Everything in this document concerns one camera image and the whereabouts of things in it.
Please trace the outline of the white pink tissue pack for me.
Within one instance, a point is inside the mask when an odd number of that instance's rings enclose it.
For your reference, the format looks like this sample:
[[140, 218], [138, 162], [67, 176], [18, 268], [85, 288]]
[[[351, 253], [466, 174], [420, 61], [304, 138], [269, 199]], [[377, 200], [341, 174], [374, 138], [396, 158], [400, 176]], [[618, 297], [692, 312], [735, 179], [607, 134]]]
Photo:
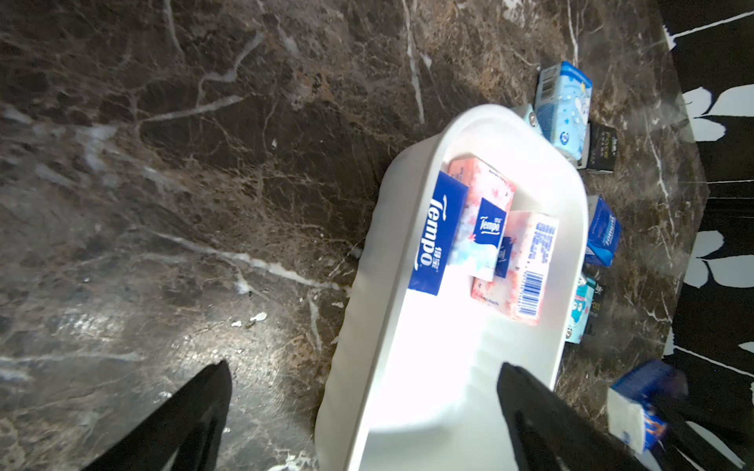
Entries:
[[471, 298], [509, 319], [536, 326], [558, 230], [559, 222], [552, 216], [511, 212], [493, 280], [474, 280]]

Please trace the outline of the pink Tempo tissue pack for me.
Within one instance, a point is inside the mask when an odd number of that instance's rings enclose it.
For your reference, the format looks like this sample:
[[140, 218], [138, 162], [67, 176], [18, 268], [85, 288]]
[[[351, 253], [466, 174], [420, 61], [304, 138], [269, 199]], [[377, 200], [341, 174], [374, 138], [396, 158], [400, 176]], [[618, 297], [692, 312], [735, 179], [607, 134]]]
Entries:
[[471, 154], [453, 160], [448, 173], [469, 189], [449, 264], [469, 276], [491, 282], [516, 185]]

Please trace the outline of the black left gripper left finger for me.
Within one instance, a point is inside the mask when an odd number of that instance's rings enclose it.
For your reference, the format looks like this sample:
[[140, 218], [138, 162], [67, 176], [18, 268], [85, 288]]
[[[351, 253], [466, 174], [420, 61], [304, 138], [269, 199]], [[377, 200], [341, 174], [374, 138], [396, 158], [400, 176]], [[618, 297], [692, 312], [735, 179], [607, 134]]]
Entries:
[[232, 396], [227, 361], [204, 367], [88, 470], [213, 470]]

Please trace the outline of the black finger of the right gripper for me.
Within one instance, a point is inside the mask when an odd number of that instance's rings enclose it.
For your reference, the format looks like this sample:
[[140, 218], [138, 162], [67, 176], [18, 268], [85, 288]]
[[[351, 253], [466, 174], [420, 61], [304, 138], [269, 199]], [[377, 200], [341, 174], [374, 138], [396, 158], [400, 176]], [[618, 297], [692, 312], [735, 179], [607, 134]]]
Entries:
[[716, 415], [685, 398], [659, 392], [650, 404], [667, 424], [650, 449], [662, 470], [751, 470], [753, 415]]

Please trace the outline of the cartoon blue red tissue pack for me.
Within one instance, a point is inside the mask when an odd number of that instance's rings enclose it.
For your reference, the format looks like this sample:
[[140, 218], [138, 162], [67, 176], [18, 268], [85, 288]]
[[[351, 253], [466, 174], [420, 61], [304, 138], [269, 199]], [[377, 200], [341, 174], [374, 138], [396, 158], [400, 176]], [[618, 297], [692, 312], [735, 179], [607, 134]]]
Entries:
[[645, 453], [665, 435], [668, 423], [662, 419], [652, 398], [667, 394], [683, 398], [688, 394], [681, 370], [653, 359], [626, 373], [608, 390], [609, 432], [635, 453]]

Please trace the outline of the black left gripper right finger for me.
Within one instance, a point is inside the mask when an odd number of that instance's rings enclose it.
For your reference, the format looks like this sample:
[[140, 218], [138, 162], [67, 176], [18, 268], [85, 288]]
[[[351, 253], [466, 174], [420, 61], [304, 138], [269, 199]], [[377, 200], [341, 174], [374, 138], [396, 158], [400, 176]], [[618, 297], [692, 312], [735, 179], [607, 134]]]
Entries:
[[497, 394], [520, 470], [642, 470], [526, 369], [501, 367]]

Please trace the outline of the blue Tempo tissue pack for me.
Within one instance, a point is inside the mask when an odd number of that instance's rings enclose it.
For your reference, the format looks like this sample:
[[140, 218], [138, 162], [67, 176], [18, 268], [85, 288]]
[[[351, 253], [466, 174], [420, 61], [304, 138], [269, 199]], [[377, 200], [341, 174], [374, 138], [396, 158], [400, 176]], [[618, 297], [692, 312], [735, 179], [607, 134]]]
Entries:
[[440, 172], [420, 232], [410, 290], [437, 296], [450, 258], [469, 188]]

